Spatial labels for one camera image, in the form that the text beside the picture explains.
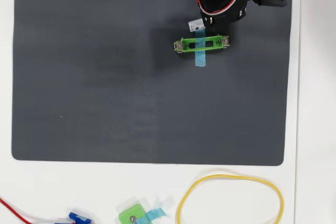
blue painter's tape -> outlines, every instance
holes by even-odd
[[[166,213],[162,210],[162,208],[156,208],[153,210],[150,210],[146,213],[146,216],[150,221],[155,220],[157,218],[160,218],[162,216],[167,216]]]
[[[162,210],[162,208],[156,208],[150,210],[146,213],[146,215],[139,220],[136,220],[135,224],[150,224],[152,220],[160,218],[162,216],[167,216],[166,213]]]
[[[205,47],[205,30],[197,30],[195,48]],[[195,52],[195,65],[197,67],[205,67],[205,51]]]

gray cutting mat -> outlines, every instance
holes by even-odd
[[[281,164],[287,1],[249,3],[200,68],[173,50],[196,0],[15,0],[13,156]]]

green 3d-printed part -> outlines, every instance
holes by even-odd
[[[205,38],[205,47],[196,48],[196,38],[178,40],[174,43],[175,52],[196,52],[223,49],[230,46],[229,36],[217,35]]]
[[[140,204],[136,204],[135,206],[119,214],[119,220],[121,224],[132,224],[136,220],[139,220],[140,218],[145,216],[146,213],[143,210],[142,206]]]

white label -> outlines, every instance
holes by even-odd
[[[205,29],[203,20],[201,18],[198,20],[190,21],[188,24],[189,24],[190,31],[197,31],[197,30]]]

white table surface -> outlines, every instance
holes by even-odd
[[[14,0],[0,0],[0,197],[33,216],[64,221],[59,218],[65,218],[75,209],[98,224],[115,223],[120,211],[138,200],[147,210],[163,207],[169,214],[168,218],[155,223],[172,224],[181,198],[197,178],[215,173],[244,174],[265,178],[280,188],[285,199],[281,223],[294,222],[295,195],[296,223],[335,223],[336,211],[332,211],[332,207],[336,209],[336,190],[333,189],[336,175],[332,169],[336,163],[336,145],[333,144],[336,56],[332,51],[332,28],[335,32],[335,25],[332,27],[327,19],[322,19],[327,16],[334,19],[332,3],[334,0],[302,2],[301,119],[298,190],[295,193],[300,0],[293,0],[292,7],[285,160],[277,167],[23,162],[13,159]],[[189,224],[268,224],[274,221],[278,209],[279,200],[268,187],[253,182],[217,180],[201,185],[190,196],[182,218]],[[305,211],[313,218],[306,218]],[[0,220],[1,223],[21,223],[3,206],[0,206]]]
[[[336,223],[335,0],[302,0],[297,223]]]

